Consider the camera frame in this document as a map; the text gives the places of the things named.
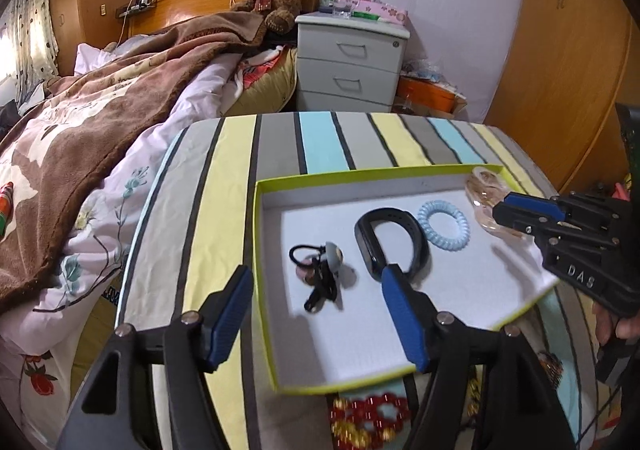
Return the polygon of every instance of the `blanket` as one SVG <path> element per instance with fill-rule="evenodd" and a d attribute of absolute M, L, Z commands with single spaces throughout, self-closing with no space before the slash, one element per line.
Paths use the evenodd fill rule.
<path fill-rule="evenodd" d="M 186 85 L 222 52 L 260 44 L 255 13 L 196 17 L 54 95 L 0 142 L 0 184 L 14 183 L 14 213 L 0 240 L 0 314 L 51 284 L 51 270 L 89 192 L 133 141 L 169 115 Z"/>

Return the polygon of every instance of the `hand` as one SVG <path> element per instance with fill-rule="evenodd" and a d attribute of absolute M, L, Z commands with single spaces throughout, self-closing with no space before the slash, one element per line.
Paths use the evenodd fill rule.
<path fill-rule="evenodd" d="M 596 338 L 604 345 L 613 334 L 613 318 L 611 313 L 597 302 L 593 303 L 592 312 L 596 315 Z M 620 319 L 616 327 L 616 336 L 623 340 L 640 336 L 640 312 L 633 318 Z"/>

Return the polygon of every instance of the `drawer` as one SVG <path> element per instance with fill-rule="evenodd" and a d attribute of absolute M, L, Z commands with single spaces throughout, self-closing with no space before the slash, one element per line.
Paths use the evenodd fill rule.
<path fill-rule="evenodd" d="M 344 62 L 399 73 L 406 40 L 335 26 L 300 24 L 298 58 Z"/>
<path fill-rule="evenodd" d="M 298 58 L 301 91 L 334 94 L 390 106 L 394 102 L 398 75 L 350 64 Z"/>
<path fill-rule="evenodd" d="M 343 112 L 390 112 L 391 107 L 332 94 L 298 92 L 298 110 L 335 110 Z"/>

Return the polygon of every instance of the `striped tablecloth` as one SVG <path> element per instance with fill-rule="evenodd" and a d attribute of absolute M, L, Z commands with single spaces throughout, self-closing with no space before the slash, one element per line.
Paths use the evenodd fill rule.
<path fill-rule="evenodd" d="M 210 292 L 225 285 L 238 264 L 252 265 L 251 210 L 257 180 L 482 162 L 505 166 L 532 195 L 556 194 L 510 138 L 473 123 L 348 112 L 195 123 L 176 137 L 152 188 L 130 253 L 118 323 L 131 322 L 138 330 L 166 325 L 181 312 L 198 309 Z M 546 350 L 562 361 L 558 395 L 579 438 L 609 397 L 609 389 L 594 377 L 589 301 L 561 284 L 518 322 L 534 350 Z M 229 361 L 208 376 L 207 383 L 233 450 L 333 448 L 327 398 L 272 391 L 255 305 Z M 377 390 L 395 391 L 416 404 L 425 387 L 425 377 L 408 376 Z M 170 448 L 162 367 L 154 369 L 154 388 L 164 447 Z M 401 448 L 407 431 L 387 447 Z M 581 448 L 589 448 L 594 432 L 592 427 Z"/>

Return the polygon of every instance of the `black wristband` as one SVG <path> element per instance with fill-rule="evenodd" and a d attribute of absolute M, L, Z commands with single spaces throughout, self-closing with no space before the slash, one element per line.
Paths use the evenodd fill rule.
<path fill-rule="evenodd" d="M 372 223 L 391 222 L 406 230 L 414 244 L 414 258 L 409 271 L 403 273 L 409 280 L 413 280 L 418 272 L 427 264 L 430 257 L 429 243 L 418 221 L 409 212 L 397 208 L 377 208 L 364 214 L 356 223 L 355 235 L 360 253 L 371 276 L 377 281 L 382 280 L 382 270 L 387 266 L 385 253 L 380 241 L 373 231 Z"/>

